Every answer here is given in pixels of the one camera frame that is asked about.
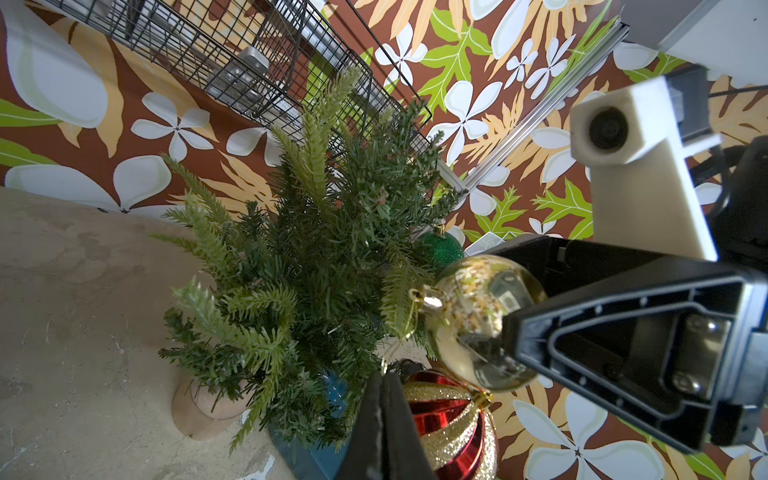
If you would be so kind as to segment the gold ball ornament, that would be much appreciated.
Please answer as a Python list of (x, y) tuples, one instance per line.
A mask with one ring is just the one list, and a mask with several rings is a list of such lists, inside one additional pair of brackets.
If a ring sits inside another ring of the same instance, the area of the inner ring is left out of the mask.
[(434, 285), (413, 289), (411, 297), (438, 360), (463, 384), (505, 392), (537, 376), (503, 343), (505, 317), (547, 299), (522, 265), (496, 255), (466, 257), (449, 265)]

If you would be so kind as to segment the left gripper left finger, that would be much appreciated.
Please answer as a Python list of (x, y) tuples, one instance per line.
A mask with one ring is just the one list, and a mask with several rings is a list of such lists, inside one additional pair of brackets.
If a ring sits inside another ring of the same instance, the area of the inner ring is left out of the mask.
[(382, 480), (385, 478), (382, 392), (382, 375), (379, 371), (375, 371), (368, 380), (347, 452), (336, 479)]

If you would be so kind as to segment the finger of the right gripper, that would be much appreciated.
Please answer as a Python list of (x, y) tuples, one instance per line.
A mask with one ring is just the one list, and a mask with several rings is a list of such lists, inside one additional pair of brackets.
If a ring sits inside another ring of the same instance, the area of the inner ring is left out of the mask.
[(503, 342), (682, 452), (743, 445), (767, 399), (767, 278), (663, 257), (509, 314)]

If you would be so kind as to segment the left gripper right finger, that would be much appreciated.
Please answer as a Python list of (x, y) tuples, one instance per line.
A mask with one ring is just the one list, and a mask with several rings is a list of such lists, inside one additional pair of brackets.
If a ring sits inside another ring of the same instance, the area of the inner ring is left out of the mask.
[(383, 377), (383, 470), (391, 480), (433, 480), (430, 466), (399, 376)]

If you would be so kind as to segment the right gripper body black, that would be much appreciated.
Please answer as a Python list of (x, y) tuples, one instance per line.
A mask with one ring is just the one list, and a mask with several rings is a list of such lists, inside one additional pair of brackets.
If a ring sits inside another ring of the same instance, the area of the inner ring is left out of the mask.
[(707, 218), (716, 262), (685, 260), (655, 248), (632, 249), (582, 240), (522, 236), (488, 251), (522, 265), (556, 296), (606, 279), (662, 286), (684, 279), (699, 283), (725, 277), (731, 283), (767, 287), (767, 137), (747, 146), (716, 148), (690, 169), (693, 186), (720, 174), (719, 193)]

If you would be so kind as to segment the red gold striped ornament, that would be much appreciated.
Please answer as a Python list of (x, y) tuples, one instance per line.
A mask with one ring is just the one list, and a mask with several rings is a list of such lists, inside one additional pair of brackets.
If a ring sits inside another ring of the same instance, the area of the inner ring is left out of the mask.
[(439, 370), (410, 375), (403, 391), (437, 478), (497, 477), (498, 440), (488, 393)]

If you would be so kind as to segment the green glitter ball ornament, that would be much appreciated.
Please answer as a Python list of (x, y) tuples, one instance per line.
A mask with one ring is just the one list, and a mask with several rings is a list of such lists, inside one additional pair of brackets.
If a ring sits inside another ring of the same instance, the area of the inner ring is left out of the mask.
[(449, 233), (424, 233), (417, 244), (436, 268), (445, 268), (465, 257), (462, 244)]

